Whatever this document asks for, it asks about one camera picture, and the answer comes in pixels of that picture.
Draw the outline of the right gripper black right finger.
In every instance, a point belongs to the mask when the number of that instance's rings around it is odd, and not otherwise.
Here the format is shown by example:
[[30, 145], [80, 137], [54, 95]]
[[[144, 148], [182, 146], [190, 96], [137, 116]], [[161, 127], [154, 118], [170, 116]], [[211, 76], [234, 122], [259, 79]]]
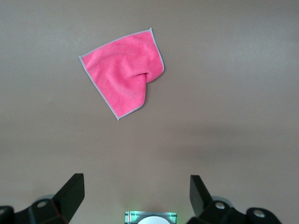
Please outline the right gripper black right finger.
[[213, 199], [199, 175], [190, 176], [190, 202], [195, 216], [189, 224], [279, 224], [269, 210], [252, 207], [243, 214], [223, 200]]

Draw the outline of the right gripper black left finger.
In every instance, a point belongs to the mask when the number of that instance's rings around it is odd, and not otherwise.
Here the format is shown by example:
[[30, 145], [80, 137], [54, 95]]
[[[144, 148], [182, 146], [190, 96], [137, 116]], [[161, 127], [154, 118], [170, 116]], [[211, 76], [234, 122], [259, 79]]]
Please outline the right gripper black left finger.
[[84, 197], [84, 175], [74, 174], [52, 198], [37, 200], [19, 212], [15, 212], [11, 206], [1, 206], [0, 222], [2, 224], [68, 224]]

